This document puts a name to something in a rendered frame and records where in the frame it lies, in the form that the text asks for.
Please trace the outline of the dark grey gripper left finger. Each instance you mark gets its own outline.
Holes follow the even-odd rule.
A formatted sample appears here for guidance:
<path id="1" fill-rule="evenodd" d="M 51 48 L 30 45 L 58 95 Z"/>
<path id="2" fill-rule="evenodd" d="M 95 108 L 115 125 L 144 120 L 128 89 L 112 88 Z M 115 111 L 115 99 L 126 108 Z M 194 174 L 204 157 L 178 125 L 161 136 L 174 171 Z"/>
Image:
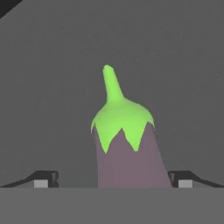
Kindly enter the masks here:
<path id="1" fill-rule="evenodd" d="M 27 178 L 2 185 L 2 188 L 31 186 L 34 188 L 58 188 L 59 173 L 57 171 L 35 171 Z"/>

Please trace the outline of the purple eggplant with green stem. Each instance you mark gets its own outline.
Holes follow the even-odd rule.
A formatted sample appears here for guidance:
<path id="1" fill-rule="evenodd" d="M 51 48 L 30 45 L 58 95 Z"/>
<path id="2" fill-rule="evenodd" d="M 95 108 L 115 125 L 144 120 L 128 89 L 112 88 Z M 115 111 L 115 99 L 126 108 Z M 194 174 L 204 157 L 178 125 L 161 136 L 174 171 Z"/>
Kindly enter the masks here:
<path id="1" fill-rule="evenodd" d="M 151 113 L 123 95 L 112 66 L 102 72 L 107 100 L 91 123 L 98 186 L 170 188 Z"/>

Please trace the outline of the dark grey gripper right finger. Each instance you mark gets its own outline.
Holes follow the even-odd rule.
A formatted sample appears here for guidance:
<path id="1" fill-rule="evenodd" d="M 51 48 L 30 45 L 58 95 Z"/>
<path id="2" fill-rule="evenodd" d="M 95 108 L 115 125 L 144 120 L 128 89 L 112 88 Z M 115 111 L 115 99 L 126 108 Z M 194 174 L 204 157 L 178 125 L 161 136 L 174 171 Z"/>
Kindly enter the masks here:
<path id="1" fill-rule="evenodd" d="M 224 188 L 224 185 L 200 178 L 192 171 L 168 171 L 168 176 L 174 188 L 193 188 L 194 182 L 214 188 Z"/>

